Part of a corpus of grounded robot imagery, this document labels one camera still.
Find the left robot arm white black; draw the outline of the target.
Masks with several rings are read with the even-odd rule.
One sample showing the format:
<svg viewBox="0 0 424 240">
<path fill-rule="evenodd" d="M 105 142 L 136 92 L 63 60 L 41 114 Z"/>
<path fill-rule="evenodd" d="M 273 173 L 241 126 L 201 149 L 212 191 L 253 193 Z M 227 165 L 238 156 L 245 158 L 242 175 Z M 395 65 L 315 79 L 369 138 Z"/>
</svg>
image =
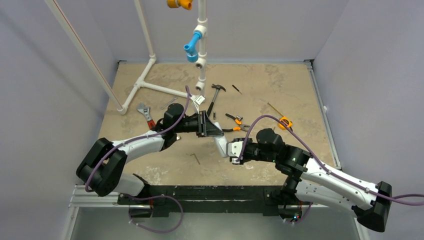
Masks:
<svg viewBox="0 0 424 240">
<path fill-rule="evenodd" d="M 199 138 L 212 137 L 218 147 L 225 134 L 217 123 L 210 121 L 206 111 L 185 114 L 186 107 L 171 104 L 153 129 L 125 140 L 98 139 L 76 169 L 76 176 L 88 191 L 104 197 L 112 192 L 129 195 L 138 205 L 149 199 L 149 184 L 137 174 L 125 174 L 127 163 L 144 155 L 168 149 L 179 133 L 195 133 Z"/>
</svg>

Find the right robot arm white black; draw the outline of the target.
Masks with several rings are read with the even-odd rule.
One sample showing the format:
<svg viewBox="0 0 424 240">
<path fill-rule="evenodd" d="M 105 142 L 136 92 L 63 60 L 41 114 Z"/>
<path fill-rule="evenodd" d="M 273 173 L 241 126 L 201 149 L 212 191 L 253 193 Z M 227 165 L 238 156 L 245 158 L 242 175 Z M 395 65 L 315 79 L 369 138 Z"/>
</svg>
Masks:
<svg viewBox="0 0 424 240">
<path fill-rule="evenodd" d="M 235 138 L 223 149 L 234 165 L 251 160 L 274 163 L 287 176 L 280 196 L 288 204 L 299 200 L 338 208 L 372 231 L 386 230 L 391 208 L 386 198 L 392 186 L 384 181 L 368 182 L 316 160 L 308 151 L 286 144 L 271 128 L 260 130 L 255 141 Z"/>
</svg>

